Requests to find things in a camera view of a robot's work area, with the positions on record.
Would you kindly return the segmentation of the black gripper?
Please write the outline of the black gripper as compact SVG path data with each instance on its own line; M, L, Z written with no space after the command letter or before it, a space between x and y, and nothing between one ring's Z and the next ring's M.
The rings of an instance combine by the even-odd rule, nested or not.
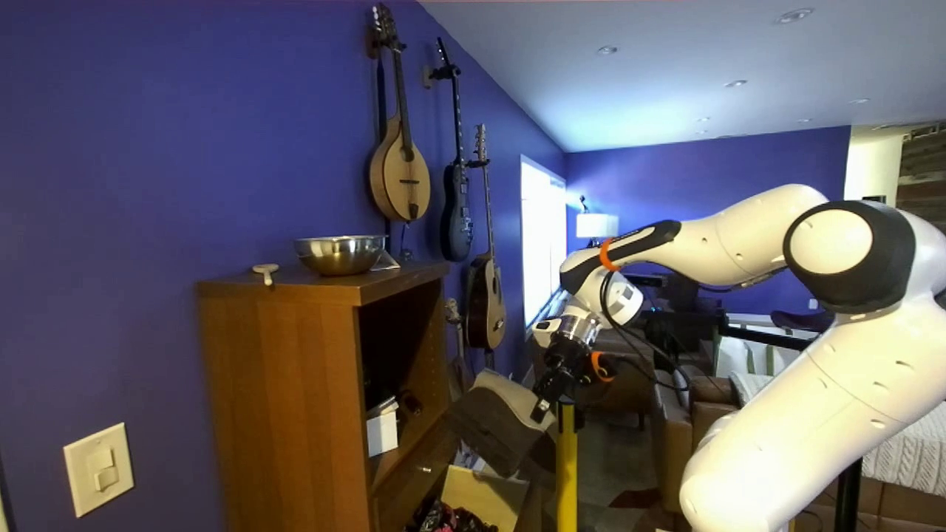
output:
M554 336L544 349L544 372L534 394L547 403L566 398L580 385L597 379L597 352L581 341Z

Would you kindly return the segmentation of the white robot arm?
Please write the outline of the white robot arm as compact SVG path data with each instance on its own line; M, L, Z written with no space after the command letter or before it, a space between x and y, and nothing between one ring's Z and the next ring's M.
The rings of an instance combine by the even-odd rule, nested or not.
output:
M557 287L618 329L640 311L630 262L721 289L785 270L831 314L820 336L699 437L677 490L690 532L778 532L946 398L946 233L906 211L783 184L581 247Z

